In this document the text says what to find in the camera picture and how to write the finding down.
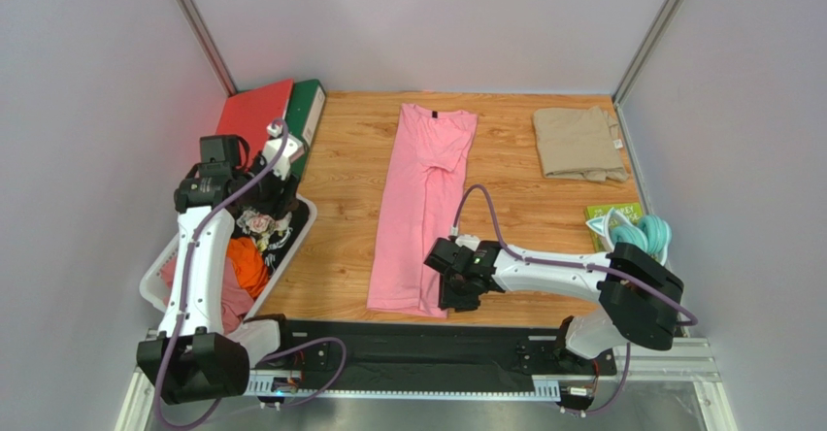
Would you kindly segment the pink t-shirt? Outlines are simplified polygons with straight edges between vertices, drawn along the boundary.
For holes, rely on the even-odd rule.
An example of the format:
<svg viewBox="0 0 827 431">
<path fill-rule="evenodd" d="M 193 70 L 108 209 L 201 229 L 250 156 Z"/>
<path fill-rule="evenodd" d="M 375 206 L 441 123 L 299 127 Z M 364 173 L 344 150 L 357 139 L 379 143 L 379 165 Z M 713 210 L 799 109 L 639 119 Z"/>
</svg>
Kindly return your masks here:
<svg viewBox="0 0 827 431">
<path fill-rule="evenodd" d="M 453 224 L 478 122 L 467 111 L 401 105 L 380 203 L 369 310 L 447 317 L 439 306 L 440 276 L 424 261 Z"/>
</svg>

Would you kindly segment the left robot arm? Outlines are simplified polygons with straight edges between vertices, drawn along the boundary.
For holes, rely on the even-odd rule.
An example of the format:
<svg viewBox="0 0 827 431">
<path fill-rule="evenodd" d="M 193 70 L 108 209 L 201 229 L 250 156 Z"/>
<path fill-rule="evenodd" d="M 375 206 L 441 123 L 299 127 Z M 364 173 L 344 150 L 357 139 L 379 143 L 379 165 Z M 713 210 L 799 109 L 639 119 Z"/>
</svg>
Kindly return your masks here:
<svg viewBox="0 0 827 431">
<path fill-rule="evenodd" d="M 221 296 L 226 251 L 235 205 L 265 196 L 263 182 L 282 191 L 292 162 L 304 147 L 282 131 L 259 153 L 263 168 L 247 173 L 242 154 L 248 145 L 236 135 L 204 137 L 201 160 L 174 193 L 178 252 L 171 293 L 155 339 L 138 344 L 137 364 L 155 386 L 160 401 L 177 405 L 240 396 L 251 369 L 281 345 L 283 321 L 265 316 L 224 329 Z"/>
</svg>

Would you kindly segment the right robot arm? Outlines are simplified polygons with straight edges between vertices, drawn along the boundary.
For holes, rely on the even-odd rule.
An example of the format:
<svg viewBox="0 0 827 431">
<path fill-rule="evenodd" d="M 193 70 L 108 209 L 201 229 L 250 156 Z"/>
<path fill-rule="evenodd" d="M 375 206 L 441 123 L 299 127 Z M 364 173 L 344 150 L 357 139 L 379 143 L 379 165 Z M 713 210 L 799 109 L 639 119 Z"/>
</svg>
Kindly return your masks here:
<svg viewBox="0 0 827 431">
<path fill-rule="evenodd" d="M 488 292 L 544 292 L 596 304 L 560 325 L 562 349 L 578 358 L 624 344 L 667 351 L 679 328 L 682 280 L 631 244 L 565 254 L 459 236 L 437 239 L 424 264 L 439 276 L 443 310 L 474 311 Z"/>
</svg>

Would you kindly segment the floral garment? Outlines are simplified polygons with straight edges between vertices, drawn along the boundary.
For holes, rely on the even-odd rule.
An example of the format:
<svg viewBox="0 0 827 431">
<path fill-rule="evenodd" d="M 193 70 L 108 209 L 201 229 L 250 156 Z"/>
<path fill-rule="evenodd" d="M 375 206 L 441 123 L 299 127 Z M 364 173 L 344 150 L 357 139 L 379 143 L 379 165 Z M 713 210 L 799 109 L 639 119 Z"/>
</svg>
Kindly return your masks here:
<svg viewBox="0 0 827 431">
<path fill-rule="evenodd" d="M 293 213 L 275 219 L 253 208 L 244 208 L 236 218 L 236 225 L 243 236 L 250 237 L 261 252 L 275 251 L 283 248 L 292 235 L 291 220 Z"/>
</svg>

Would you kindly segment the black t-shirt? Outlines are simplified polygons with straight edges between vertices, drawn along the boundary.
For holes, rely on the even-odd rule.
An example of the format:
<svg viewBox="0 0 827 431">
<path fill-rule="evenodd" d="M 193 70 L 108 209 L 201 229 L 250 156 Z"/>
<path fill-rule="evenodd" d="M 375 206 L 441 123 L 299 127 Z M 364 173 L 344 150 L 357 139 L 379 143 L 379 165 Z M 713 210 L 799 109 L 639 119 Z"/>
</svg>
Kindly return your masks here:
<svg viewBox="0 0 827 431">
<path fill-rule="evenodd" d="M 309 226 L 311 209 L 304 200 L 297 208 L 283 218 L 259 212 L 253 207 L 244 207 L 236 216 L 234 239 L 248 239 L 262 256 L 268 276 L 275 276 L 279 266 L 291 249 L 298 246 L 299 234 Z"/>
</svg>

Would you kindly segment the orange garment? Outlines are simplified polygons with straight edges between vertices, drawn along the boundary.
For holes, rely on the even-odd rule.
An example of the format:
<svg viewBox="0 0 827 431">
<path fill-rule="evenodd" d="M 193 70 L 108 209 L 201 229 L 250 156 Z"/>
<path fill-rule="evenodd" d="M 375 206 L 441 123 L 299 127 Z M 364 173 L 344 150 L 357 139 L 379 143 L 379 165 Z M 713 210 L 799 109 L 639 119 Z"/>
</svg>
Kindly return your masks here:
<svg viewBox="0 0 827 431">
<path fill-rule="evenodd" d="M 269 272 L 254 240 L 249 237 L 231 239 L 226 255 L 232 263 L 239 287 L 257 300 L 269 282 Z"/>
</svg>

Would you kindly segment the red binder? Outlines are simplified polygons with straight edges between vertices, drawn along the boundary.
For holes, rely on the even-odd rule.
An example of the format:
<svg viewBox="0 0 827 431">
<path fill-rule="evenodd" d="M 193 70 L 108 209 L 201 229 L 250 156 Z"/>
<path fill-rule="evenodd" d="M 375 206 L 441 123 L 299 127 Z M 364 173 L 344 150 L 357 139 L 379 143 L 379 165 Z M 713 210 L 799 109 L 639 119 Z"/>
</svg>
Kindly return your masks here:
<svg viewBox="0 0 827 431">
<path fill-rule="evenodd" d="M 269 140 L 267 127 L 284 118 L 294 86 L 293 79 L 269 83 L 229 97 L 223 107 L 215 134 L 238 135 L 250 149 L 249 161 Z"/>
</svg>

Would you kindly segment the green binder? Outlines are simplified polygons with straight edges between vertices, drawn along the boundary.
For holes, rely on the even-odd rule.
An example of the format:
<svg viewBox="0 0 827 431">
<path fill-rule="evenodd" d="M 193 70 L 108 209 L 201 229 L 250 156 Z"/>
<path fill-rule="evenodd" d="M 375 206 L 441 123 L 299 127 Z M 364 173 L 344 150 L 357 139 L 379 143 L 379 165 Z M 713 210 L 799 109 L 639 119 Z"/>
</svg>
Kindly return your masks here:
<svg viewBox="0 0 827 431">
<path fill-rule="evenodd" d="M 303 179 L 310 158 L 314 135 L 324 110 L 326 90 L 319 79 L 295 83 L 287 105 L 285 121 L 289 132 L 304 146 L 303 155 L 292 162 L 291 172 Z"/>
</svg>

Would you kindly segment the dusty pink garment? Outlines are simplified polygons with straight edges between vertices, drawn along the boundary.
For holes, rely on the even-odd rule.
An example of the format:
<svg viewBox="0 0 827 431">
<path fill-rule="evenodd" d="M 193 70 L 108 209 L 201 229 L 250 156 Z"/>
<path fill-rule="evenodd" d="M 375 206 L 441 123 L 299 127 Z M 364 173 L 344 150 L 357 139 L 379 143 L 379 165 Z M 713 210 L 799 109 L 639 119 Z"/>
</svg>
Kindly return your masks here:
<svg viewBox="0 0 827 431">
<path fill-rule="evenodd" d="M 175 276 L 175 270 L 177 269 L 177 259 L 173 257 L 169 262 L 167 262 L 160 270 L 160 277 L 166 283 L 167 287 L 172 289 L 173 282 L 178 279 Z M 210 293 L 196 293 L 198 290 L 204 292 L 202 290 L 203 284 L 196 283 L 194 277 L 194 270 L 193 275 L 190 276 L 189 283 L 188 283 L 188 291 L 187 295 L 194 297 L 198 294 L 207 294 Z M 250 311 L 254 304 L 254 300 L 248 295 L 248 293 L 239 287 L 239 284 L 236 279 L 236 274 L 232 263 L 228 257 L 225 258 L 222 270 L 222 280 L 217 285 L 217 298 L 211 298 L 208 305 L 215 308 L 214 305 L 218 308 L 218 313 L 220 314 L 221 325 L 223 328 L 223 334 L 229 335 L 231 332 L 235 331 L 240 324 L 242 323 L 242 319 L 247 313 Z M 213 308 L 207 309 L 207 315 L 209 315 Z M 168 316 L 165 316 L 165 319 L 161 323 L 161 330 L 166 330 L 168 334 L 171 334 L 174 328 L 174 319 L 170 318 L 167 319 Z"/>
</svg>

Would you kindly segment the black base mat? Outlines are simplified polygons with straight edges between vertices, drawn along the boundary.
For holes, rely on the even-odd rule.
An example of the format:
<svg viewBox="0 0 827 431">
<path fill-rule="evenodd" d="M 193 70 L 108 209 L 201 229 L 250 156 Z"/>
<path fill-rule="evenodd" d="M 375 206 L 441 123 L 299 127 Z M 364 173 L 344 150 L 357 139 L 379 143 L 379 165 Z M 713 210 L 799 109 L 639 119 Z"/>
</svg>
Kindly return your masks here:
<svg viewBox="0 0 827 431">
<path fill-rule="evenodd" d="M 597 361 L 559 364 L 554 328 L 296 319 L 286 328 L 287 348 L 322 343 L 263 366 L 296 374 L 309 389 L 330 382 L 334 391 L 511 393 L 533 390 L 535 375 L 590 382 L 618 373 L 608 350 Z"/>
</svg>

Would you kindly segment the white laundry basket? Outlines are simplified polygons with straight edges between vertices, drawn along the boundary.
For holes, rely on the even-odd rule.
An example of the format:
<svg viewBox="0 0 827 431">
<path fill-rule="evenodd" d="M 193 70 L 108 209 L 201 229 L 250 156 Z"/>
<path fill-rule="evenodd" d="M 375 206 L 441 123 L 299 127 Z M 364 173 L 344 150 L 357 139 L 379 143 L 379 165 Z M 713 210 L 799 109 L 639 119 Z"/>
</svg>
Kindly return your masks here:
<svg viewBox="0 0 827 431">
<path fill-rule="evenodd" d="M 288 226 L 288 236 L 283 245 L 275 249 L 274 252 L 273 261 L 277 263 L 277 266 L 271 271 L 266 287 L 262 294 L 256 298 L 245 319 L 259 315 L 264 302 L 277 285 L 290 262 L 298 254 L 316 221 L 317 208 L 315 204 L 301 194 L 297 195 L 297 200 L 299 205 L 292 214 Z M 171 288 L 162 280 L 161 270 L 167 263 L 177 257 L 179 240 L 179 235 L 175 234 L 149 266 L 138 285 L 141 297 L 162 314 L 166 311 L 166 301 L 171 294 Z"/>
</svg>

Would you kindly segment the green book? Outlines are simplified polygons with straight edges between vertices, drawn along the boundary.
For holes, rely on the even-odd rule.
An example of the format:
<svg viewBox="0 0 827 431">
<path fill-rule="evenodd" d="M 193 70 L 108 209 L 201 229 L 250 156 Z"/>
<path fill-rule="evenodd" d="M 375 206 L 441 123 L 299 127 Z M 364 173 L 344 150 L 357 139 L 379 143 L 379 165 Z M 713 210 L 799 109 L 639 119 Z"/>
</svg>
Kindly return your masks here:
<svg viewBox="0 0 827 431">
<path fill-rule="evenodd" d="M 591 205 L 584 209 L 585 225 L 596 251 L 606 251 L 605 243 L 612 241 L 611 231 L 619 225 L 636 226 L 644 216 L 639 202 Z"/>
</svg>

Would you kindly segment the folded beige t-shirt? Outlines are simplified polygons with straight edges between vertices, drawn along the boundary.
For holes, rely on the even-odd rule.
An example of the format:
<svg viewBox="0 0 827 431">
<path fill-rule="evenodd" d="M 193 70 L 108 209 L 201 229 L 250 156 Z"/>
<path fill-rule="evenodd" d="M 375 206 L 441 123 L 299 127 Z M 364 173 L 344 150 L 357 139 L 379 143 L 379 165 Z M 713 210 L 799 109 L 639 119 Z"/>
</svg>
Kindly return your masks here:
<svg viewBox="0 0 827 431">
<path fill-rule="evenodd" d="M 532 116 L 543 177 L 626 182 L 619 122 L 598 106 L 545 108 Z"/>
</svg>

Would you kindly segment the teal headphones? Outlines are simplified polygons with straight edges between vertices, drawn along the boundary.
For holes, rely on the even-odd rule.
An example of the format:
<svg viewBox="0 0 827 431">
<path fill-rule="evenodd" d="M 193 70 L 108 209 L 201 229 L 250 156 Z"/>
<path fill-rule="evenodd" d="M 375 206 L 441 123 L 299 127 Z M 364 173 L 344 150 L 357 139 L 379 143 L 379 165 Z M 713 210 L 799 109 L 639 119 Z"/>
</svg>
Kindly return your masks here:
<svg viewBox="0 0 827 431">
<path fill-rule="evenodd" d="M 673 239 L 671 226 L 657 215 L 644 215 L 636 226 L 619 225 L 611 231 L 612 241 L 605 243 L 606 252 L 618 244 L 629 244 L 665 266 Z"/>
</svg>

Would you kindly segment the aluminium mounting rail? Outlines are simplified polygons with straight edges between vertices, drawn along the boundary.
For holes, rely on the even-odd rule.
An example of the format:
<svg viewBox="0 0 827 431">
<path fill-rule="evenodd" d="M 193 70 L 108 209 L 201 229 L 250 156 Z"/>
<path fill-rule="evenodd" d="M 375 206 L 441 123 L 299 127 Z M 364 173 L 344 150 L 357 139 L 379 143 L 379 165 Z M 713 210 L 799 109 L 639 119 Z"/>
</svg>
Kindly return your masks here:
<svg viewBox="0 0 827 431">
<path fill-rule="evenodd" d="M 292 354 L 218 407 L 150 410 L 137 375 L 120 430 L 733 430 L 708 341 L 566 360 L 555 329 L 293 320 Z"/>
</svg>

